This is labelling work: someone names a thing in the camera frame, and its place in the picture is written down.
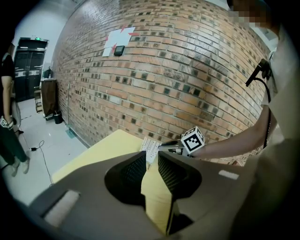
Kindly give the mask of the yellow wooden table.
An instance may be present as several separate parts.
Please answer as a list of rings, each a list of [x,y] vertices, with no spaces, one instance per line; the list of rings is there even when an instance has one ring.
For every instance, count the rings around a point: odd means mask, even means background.
[[[142,139],[123,130],[116,130],[61,167],[52,175],[52,180],[57,183],[79,167],[137,152],[142,143]],[[159,174],[158,157],[151,165],[147,164],[147,168],[141,188],[146,200],[146,214],[160,232],[168,235],[173,217],[172,194]]]

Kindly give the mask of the person's beige shirt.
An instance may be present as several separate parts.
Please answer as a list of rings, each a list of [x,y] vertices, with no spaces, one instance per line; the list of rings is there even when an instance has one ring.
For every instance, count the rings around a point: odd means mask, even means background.
[[[283,26],[270,66],[268,106],[278,129],[256,158],[254,183],[232,225],[232,240],[300,238],[300,56]]]

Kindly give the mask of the dark cabinet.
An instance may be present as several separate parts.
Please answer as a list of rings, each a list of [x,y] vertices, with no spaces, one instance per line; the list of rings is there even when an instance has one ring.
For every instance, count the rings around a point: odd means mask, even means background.
[[[41,102],[44,118],[52,117],[58,111],[58,86],[57,80],[43,78],[40,81]]]

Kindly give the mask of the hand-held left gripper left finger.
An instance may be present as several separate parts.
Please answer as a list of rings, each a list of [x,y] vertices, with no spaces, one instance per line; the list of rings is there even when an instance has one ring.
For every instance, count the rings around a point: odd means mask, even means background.
[[[120,202],[144,207],[141,187],[146,170],[146,152],[140,151],[109,169],[105,174],[105,186]]]

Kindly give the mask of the white wall paper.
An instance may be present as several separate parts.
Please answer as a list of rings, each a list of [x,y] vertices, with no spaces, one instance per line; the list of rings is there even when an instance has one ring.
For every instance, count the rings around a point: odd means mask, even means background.
[[[135,27],[130,27],[111,31],[106,38],[102,56],[108,57],[117,46],[127,46],[134,30]]]

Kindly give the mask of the person's right forearm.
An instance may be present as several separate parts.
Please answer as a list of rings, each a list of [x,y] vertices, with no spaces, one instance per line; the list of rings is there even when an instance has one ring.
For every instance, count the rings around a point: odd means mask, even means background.
[[[192,153],[192,156],[197,159],[212,159],[243,155],[263,146],[267,129],[271,134],[276,124],[277,121],[269,107],[265,105],[259,119],[253,126],[228,139],[206,144]]]

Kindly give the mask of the small clear plastic packet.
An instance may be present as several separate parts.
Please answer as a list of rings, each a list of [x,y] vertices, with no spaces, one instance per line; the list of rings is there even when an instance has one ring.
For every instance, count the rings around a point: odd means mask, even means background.
[[[146,161],[149,164],[152,164],[155,160],[155,157],[158,154],[158,149],[161,143],[145,137],[141,145],[140,151],[146,151]]]

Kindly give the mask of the dark double door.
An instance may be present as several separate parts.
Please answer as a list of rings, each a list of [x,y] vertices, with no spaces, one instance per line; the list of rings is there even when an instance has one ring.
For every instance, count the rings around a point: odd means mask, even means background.
[[[34,88],[40,84],[48,40],[19,39],[15,52],[15,99],[22,102],[34,98]]]

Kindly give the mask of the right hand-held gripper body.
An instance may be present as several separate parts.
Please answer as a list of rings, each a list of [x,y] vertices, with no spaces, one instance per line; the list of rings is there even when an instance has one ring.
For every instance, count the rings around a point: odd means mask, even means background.
[[[194,127],[180,135],[173,152],[186,157],[204,146],[204,136],[198,127]]]

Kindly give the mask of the green mop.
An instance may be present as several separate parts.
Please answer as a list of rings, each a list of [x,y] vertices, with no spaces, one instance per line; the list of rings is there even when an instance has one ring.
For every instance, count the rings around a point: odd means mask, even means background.
[[[72,128],[70,127],[70,124],[69,124],[69,90],[70,90],[70,83],[67,84],[67,103],[66,103],[66,107],[67,107],[67,110],[66,110],[67,130],[66,130],[66,133],[71,139],[73,139],[75,137],[75,135],[74,135],[74,132],[72,131]]]

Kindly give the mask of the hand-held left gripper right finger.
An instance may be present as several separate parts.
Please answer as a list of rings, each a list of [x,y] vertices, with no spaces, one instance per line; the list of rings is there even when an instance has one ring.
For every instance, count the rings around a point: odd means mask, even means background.
[[[202,182],[200,172],[180,161],[179,156],[163,151],[158,153],[158,172],[174,200],[189,198]]]

